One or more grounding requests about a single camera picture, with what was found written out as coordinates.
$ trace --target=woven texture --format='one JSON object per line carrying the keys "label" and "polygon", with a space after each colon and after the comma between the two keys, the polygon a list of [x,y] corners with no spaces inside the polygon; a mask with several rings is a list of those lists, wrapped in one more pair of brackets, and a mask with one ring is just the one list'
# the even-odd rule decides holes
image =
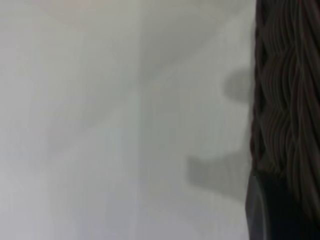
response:
{"label": "woven texture", "polygon": [[258,0],[252,167],[320,227],[320,1]]}

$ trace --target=dark brown wicker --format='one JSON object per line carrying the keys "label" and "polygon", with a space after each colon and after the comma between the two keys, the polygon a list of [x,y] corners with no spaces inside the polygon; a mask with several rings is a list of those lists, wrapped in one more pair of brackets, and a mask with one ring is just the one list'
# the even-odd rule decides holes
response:
{"label": "dark brown wicker", "polygon": [[320,227],[320,0],[258,0],[252,167]]}

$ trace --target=white wall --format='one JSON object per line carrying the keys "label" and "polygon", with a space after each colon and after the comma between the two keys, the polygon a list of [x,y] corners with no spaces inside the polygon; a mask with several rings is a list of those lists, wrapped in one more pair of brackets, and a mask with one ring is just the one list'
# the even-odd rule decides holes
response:
{"label": "white wall", "polygon": [[253,0],[1,0],[0,238],[245,240]]}

